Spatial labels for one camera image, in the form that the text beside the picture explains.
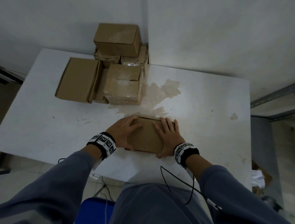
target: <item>white table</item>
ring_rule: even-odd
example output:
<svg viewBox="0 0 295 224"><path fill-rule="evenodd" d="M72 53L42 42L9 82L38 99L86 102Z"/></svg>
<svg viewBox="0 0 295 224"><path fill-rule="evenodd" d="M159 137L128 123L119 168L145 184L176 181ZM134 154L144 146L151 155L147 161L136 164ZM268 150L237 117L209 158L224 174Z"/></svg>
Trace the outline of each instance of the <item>white table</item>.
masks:
<svg viewBox="0 0 295 224"><path fill-rule="evenodd" d="M54 97L70 57L93 58L41 51L0 126L1 151L55 164L126 115L159 117L167 113L178 120L182 136L203 157L225 166L251 189L248 81L148 65L147 93L140 106L78 103ZM118 149L93 173L122 181L163 183L161 165L191 182L172 157L160 160L154 154L124 149ZM169 174L165 177L169 184L183 186Z"/></svg>

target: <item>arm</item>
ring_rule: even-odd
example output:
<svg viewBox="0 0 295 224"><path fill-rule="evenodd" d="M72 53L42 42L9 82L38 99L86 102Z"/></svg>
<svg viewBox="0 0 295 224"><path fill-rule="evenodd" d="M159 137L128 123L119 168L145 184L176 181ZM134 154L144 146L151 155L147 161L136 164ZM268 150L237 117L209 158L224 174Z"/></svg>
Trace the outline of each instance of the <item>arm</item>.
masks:
<svg viewBox="0 0 295 224"><path fill-rule="evenodd" d="M156 130L164 142L163 151L157 155L174 156L174 150L185 142L179 133L178 122L175 129L170 119L160 118L165 133L154 123ZM212 165L199 155L194 148L186 149L181 156L180 164L186 166L194 174L200 184L201 192L222 208L222 213L208 204L214 223L288 223L273 209L268 207L251 191L239 183L231 173L222 166Z"/></svg>
<svg viewBox="0 0 295 224"><path fill-rule="evenodd" d="M123 118L106 130L117 147L133 150L127 136L141 124L130 126L138 117ZM0 205L0 222L73 223L79 211L83 191L95 162L105 154L93 141L58 163L12 199Z"/></svg>

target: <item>blue seat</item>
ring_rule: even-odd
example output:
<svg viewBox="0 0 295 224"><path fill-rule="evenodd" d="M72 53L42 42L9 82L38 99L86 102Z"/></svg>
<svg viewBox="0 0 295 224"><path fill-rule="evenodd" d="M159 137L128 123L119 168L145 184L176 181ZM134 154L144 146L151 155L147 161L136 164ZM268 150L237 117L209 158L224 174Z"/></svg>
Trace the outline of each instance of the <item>blue seat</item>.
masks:
<svg viewBox="0 0 295 224"><path fill-rule="evenodd" d="M80 210L75 220L75 224L105 224L105 208L106 223L109 223L113 214L115 202L108 200L106 208L106 200L102 198L88 198L81 204Z"/></svg>

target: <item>clothing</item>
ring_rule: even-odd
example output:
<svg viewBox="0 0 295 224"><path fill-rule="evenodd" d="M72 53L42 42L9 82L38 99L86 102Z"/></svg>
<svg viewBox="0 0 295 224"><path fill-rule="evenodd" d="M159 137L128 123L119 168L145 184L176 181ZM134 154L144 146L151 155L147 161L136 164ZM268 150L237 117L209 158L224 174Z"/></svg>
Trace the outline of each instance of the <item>clothing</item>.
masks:
<svg viewBox="0 0 295 224"><path fill-rule="evenodd" d="M93 165L87 152L73 153L1 204L0 223L73 223ZM184 205L190 191L171 189L161 184L125 188L111 223L211 223L196 195ZM288 223L222 166L204 171L200 189L222 207L223 213L208 205L214 223Z"/></svg>

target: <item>scuff mark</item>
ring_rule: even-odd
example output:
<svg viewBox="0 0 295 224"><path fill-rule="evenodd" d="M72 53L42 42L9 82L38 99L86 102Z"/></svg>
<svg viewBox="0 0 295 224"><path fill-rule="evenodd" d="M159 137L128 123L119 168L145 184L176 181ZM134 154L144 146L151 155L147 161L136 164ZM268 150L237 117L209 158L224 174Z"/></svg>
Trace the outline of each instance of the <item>scuff mark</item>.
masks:
<svg viewBox="0 0 295 224"><path fill-rule="evenodd" d="M232 113L232 115L230 116L230 119L232 121L237 120L238 119L238 116L236 115L236 113Z"/></svg>
<svg viewBox="0 0 295 224"><path fill-rule="evenodd" d="M239 157L241 157L242 163L245 164L247 159L243 158L240 154L238 154L238 155L239 155Z"/></svg>
<svg viewBox="0 0 295 224"><path fill-rule="evenodd" d="M157 107L166 98L173 98L181 91L178 90L180 82L167 79L164 85L157 86L156 83L143 83L143 98L141 104L138 105L110 105L108 109L118 109L116 114L123 113L124 116L137 115L148 118L156 118L156 116L166 116L168 113L164 107Z"/></svg>

